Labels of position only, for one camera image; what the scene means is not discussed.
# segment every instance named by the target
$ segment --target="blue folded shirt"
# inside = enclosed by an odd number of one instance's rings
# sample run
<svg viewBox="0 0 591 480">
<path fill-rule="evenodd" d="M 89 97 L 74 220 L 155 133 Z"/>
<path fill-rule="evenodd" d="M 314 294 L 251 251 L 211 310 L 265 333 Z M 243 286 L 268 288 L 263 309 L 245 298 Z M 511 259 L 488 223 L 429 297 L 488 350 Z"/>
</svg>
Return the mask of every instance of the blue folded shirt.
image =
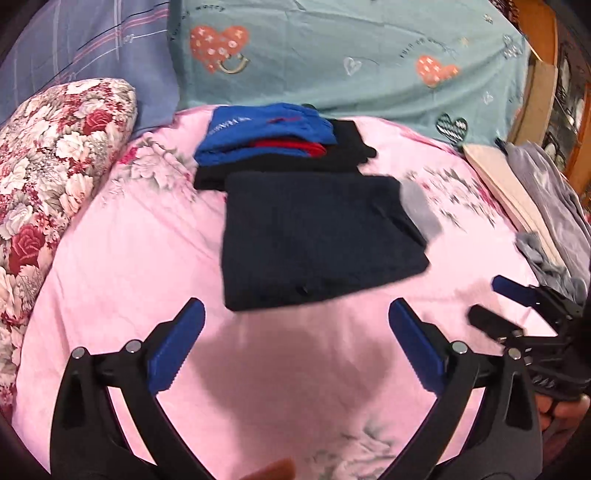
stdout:
<svg viewBox="0 0 591 480">
<path fill-rule="evenodd" d="M 324 145 L 336 143 L 331 123 L 312 108 L 289 103 L 221 106 L 213 112 L 207 135 L 197 147 L 195 159 L 199 165 L 211 166 L 265 153 L 309 156 L 297 149 L 248 146 L 263 138 L 281 137 L 297 137 Z"/>
</svg>

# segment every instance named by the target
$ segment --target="finger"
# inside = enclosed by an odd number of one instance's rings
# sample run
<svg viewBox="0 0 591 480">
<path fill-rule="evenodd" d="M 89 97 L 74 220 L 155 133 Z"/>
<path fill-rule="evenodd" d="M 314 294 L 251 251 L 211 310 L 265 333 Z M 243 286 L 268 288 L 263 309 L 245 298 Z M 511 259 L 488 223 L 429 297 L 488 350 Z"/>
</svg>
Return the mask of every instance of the finger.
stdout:
<svg viewBox="0 0 591 480">
<path fill-rule="evenodd" d="M 550 397 L 546 397 L 546 395 L 536 394 L 535 404 L 538 406 L 538 411 L 546 413 L 552 406 L 552 399 Z"/>
<path fill-rule="evenodd" d="M 545 415 L 543 413 L 540 413 L 540 428 L 542 430 L 542 432 L 544 432 L 552 423 L 552 417 L 549 417 L 548 415 Z"/>
<path fill-rule="evenodd" d="M 294 480 L 296 465 L 291 458 L 284 458 L 258 472 L 243 476 L 241 480 Z"/>
<path fill-rule="evenodd" d="M 581 396 L 578 402 L 560 402 L 554 409 L 554 417 L 562 419 L 562 429 L 569 429 L 579 425 L 589 409 L 591 399 L 587 395 Z"/>
</svg>

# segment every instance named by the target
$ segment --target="gray clothing pile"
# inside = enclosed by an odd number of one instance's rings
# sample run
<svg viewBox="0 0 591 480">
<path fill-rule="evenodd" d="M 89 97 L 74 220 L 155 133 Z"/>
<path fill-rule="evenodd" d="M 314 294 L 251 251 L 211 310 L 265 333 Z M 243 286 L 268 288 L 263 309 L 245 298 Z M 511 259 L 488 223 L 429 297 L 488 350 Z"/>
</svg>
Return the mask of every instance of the gray clothing pile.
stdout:
<svg viewBox="0 0 591 480">
<path fill-rule="evenodd" d="M 538 145 L 506 144 L 506 150 L 511 170 L 538 207 L 570 276 L 582 278 L 589 288 L 591 227 L 577 194 Z"/>
<path fill-rule="evenodd" d="M 537 232 L 517 233 L 515 246 L 527 259 L 540 285 L 553 288 L 579 305 L 585 303 L 587 287 L 583 279 L 571 277 L 566 267 L 558 267 L 548 259 Z"/>
</svg>

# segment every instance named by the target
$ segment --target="floral pillow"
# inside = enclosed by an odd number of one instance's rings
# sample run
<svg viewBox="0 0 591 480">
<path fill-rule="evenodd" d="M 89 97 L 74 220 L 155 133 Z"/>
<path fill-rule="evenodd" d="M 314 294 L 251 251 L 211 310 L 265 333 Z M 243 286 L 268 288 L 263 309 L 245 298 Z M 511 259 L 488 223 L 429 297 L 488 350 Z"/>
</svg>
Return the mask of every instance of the floral pillow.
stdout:
<svg viewBox="0 0 591 480">
<path fill-rule="evenodd" d="M 60 238 L 136 115 L 129 83 L 90 79 L 30 98 L 0 130 L 0 411 L 8 419 L 22 339 Z"/>
</svg>

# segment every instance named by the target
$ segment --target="gray fabric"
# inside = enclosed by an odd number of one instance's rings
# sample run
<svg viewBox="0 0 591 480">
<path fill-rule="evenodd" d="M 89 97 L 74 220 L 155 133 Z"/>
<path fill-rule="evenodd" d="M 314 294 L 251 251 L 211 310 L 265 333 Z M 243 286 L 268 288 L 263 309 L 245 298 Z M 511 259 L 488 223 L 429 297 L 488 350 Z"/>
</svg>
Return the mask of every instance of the gray fabric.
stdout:
<svg viewBox="0 0 591 480">
<path fill-rule="evenodd" d="M 548 259 L 537 232 L 518 233 L 515 245 L 527 259 L 540 285 L 547 285 L 580 305 L 585 303 L 587 289 L 583 279 L 571 277 L 566 267 L 558 267 Z"/>
<path fill-rule="evenodd" d="M 412 180 L 400 182 L 400 203 L 427 242 L 441 233 L 441 223 L 429 208 L 427 197 L 418 183 Z"/>
<path fill-rule="evenodd" d="M 537 145 L 506 145 L 507 162 L 540 211 L 572 277 L 589 286 L 591 227 L 577 194 Z"/>
</svg>

